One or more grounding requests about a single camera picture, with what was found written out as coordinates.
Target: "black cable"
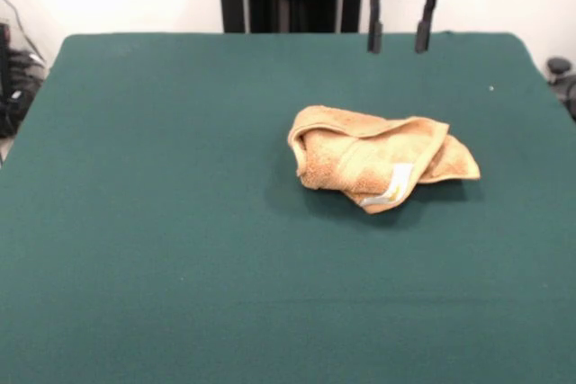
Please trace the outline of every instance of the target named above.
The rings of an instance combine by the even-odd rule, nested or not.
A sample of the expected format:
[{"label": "black cable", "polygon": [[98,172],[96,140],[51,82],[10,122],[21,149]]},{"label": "black cable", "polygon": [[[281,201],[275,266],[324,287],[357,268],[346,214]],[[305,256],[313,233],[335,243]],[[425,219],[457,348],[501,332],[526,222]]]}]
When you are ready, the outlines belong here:
[{"label": "black cable", "polygon": [[38,56],[40,58],[40,60],[42,60],[42,62],[46,62],[46,60],[44,59],[44,57],[40,54],[40,51],[38,50],[38,48],[36,47],[36,44],[34,44],[34,42],[32,42],[32,40],[28,37],[28,35],[26,34],[26,31],[24,30],[24,26],[22,24],[22,20],[20,19],[20,14],[18,13],[18,9],[16,9],[16,6],[14,6],[14,4],[12,2],[10,2],[10,0],[4,0],[4,2],[10,7],[10,9],[12,9],[12,11],[14,12],[14,16],[16,17],[16,23],[18,24],[18,27],[20,28],[20,31],[22,32],[22,35],[24,37],[24,39],[26,40],[26,42],[28,42],[28,45],[30,46],[30,48],[34,51],[34,53],[36,54],[36,56]]}]

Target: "green table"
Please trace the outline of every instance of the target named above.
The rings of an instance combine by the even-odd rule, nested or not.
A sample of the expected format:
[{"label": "green table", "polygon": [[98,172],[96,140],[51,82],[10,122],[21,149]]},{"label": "green table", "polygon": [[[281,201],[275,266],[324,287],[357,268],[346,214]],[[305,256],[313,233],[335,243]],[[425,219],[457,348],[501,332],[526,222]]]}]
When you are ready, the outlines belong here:
[{"label": "green table", "polygon": [[[573,383],[576,129],[510,35],[68,39],[0,173],[0,383]],[[449,122],[478,183],[368,216],[310,104]]]}]

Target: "towel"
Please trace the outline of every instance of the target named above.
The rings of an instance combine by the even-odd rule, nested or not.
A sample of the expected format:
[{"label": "towel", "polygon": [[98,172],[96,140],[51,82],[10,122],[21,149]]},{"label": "towel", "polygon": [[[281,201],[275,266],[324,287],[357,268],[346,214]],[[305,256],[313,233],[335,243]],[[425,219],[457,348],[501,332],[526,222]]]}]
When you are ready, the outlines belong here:
[{"label": "towel", "polygon": [[305,187],[342,191],[379,213],[401,205],[417,183],[480,179],[472,154],[448,130],[424,117],[387,120],[316,105],[298,113],[288,144]]}]

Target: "floor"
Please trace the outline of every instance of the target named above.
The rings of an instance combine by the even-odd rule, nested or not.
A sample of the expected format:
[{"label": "floor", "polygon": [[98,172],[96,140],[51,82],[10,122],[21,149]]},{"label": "floor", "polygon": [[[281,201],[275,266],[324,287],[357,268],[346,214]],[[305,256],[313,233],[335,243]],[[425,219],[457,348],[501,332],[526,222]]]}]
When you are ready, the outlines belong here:
[{"label": "floor", "polygon": [[1,161],[6,160],[8,152],[10,152],[13,143],[13,138],[0,139],[0,156],[2,157]]}]

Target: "towel tag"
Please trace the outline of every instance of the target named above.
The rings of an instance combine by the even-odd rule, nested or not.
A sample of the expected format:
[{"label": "towel tag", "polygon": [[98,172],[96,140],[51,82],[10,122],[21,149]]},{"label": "towel tag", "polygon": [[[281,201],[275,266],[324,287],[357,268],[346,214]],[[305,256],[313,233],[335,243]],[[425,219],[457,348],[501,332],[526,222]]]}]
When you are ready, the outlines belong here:
[{"label": "towel tag", "polygon": [[375,204],[395,204],[404,198],[410,183],[410,175],[414,169],[414,164],[394,164],[392,169],[392,179],[388,190],[377,197],[364,198],[360,205],[362,207],[373,206]]}]

